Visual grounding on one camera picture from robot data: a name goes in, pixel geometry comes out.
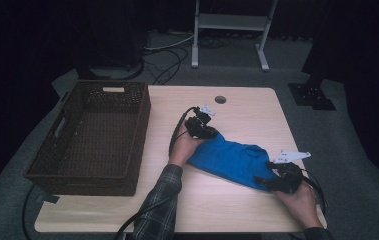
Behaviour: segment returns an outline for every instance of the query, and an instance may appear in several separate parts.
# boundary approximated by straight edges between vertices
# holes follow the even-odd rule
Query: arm
[[[333,239],[330,232],[323,228],[317,216],[314,190],[306,182],[302,182],[294,194],[285,194],[280,191],[273,193],[304,228],[307,239]]]
[[[141,210],[164,199],[170,200],[137,219],[131,239],[173,239],[177,195],[182,188],[182,167],[203,141],[192,138],[187,133],[185,124],[180,127],[178,136],[168,164],[143,202]]]

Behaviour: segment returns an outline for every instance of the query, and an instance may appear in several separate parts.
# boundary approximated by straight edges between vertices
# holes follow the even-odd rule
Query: metal stand
[[[239,15],[224,15],[224,14],[204,14],[199,13],[199,1],[196,0],[195,8],[195,24],[194,38],[192,45],[192,67],[197,68],[198,62],[198,30],[200,28],[211,29],[233,29],[233,30],[251,30],[262,31],[263,36],[260,44],[255,44],[258,58],[260,59],[261,69],[265,72],[269,71],[269,66],[264,54],[264,45],[266,44],[268,32],[270,30],[274,11],[277,1],[273,0],[268,16],[239,16]]]
[[[330,99],[327,99],[320,85],[323,78],[311,75],[308,81],[301,83],[288,83],[292,96],[298,106],[312,106],[314,110],[336,110]]]

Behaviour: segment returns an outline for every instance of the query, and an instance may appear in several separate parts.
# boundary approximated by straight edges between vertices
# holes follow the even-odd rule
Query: table top
[[[151,113],[135,196],[65,196],[45,202],[39,232],[116,232],[136,213],[168,161],[171,135],[181,115],[207,104],[209,125],[228,141],[256,144],[270,158],[298,151],[277,96],[269,88],[149,86]],[[226,98],[224,104],[216,96]],[[296,164],[303,167],[301,160]],[[251,189],[184,166],[176,232],[296,232],[301,228],[273,194]],[[319,218],[326,226],[322,212]],[[133,231],[131,224],[126,232]]]

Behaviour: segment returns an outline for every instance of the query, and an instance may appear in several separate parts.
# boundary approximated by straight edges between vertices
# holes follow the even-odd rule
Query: hand
[[[169,164],[175,164],[180,167],[185,165],[199,144],[205,141],[204,139],[193,138],[189,135],[185,123],[186,121],[184,121],[179,128],[179,132],[177,133],[178,137],[173,145],[173,150],[171,151],[171,156],[168,161]]]
[[[286,206],[292,217],[305,229],[311,227],[323,228],[317,216],[314,190],[306,182],[303,181],[294,194],[286,194],[280,191],[273,191],[273,193]]]

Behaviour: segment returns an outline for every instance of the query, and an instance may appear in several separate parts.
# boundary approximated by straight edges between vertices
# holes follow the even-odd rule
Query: white metal frame
[[[258,58],[260,59],[261,69],[269,71],[269,66],[264,54],[264,45],[266,44],[268,32],[273,20],[274,11],[278,0],[272,0],[272,4],[267,16],[239,16],[225,14],[205,14],[199,12],[199,2],[196,0],[194,38],[192,45],[192,67],[198,68],[198,31],[201,28],[212,29],[233,29],[233,30],[251,30],[262,31],[263,35],[260,44],[255,44]]]

